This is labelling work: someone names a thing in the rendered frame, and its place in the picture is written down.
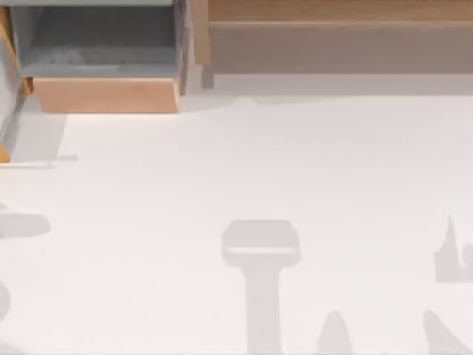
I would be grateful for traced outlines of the wooden shelf unit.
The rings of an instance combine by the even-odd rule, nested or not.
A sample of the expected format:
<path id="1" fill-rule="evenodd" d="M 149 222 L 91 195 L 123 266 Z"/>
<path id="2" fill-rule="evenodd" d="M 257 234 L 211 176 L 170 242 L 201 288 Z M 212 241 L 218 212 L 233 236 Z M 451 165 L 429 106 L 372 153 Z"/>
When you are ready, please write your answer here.
<path id="1" fill-rule="evenodd" d="M 206 87 L 216 74 L 473 74 L 473 0 L 189 4 Z"/>

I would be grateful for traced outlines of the pale wooden drawer front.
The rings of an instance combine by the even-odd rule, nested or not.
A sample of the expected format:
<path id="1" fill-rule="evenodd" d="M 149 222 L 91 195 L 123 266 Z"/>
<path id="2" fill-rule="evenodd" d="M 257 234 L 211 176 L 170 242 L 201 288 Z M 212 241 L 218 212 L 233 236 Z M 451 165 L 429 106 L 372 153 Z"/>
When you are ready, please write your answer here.
<path id="1" fill-rule="evenodd" d="M 179 78 L 34 78 L 41 108 L 48 113 L 176 113 Z"/>

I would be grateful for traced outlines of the wooden cupboard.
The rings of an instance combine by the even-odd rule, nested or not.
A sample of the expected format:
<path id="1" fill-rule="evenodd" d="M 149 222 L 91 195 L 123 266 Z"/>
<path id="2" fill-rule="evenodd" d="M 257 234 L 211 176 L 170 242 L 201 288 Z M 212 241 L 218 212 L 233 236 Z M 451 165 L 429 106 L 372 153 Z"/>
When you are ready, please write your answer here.
<path id="1" fill-rule="evenodd" d="M 33 80 L 18 71 L 10 8 L 0 6 L 0 163 L 10 162 L 10 128 L 23 95 L 33 93 Z"/>

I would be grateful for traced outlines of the grey pierced drawer inside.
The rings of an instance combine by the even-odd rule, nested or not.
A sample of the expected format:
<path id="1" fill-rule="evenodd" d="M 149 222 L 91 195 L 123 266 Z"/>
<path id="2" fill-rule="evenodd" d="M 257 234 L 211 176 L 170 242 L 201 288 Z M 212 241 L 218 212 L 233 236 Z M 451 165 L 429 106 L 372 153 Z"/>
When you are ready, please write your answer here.
<path id="1" fill-rule="evenodd" d="M 27 78 L 175 78 L 187 0 L 0 0 Z"/>

